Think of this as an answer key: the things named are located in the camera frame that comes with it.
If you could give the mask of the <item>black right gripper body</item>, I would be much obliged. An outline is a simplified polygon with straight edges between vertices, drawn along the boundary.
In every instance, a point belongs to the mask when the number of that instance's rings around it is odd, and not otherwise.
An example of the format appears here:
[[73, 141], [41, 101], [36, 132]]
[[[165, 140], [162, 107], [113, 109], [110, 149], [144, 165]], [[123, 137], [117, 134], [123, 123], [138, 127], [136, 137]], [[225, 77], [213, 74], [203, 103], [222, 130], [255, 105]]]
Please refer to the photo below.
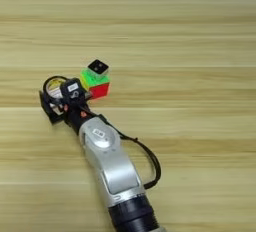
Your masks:
[[64, 121], [76, 134], [79, 134], [84, 122], [94, 117], [96, 117], [96, 114], [90, 111], [87, 103], [73, 102], [68, 104], [63, 99], [58, 101], [56, 106], [50, 108], [49, 114], [52, 124]]

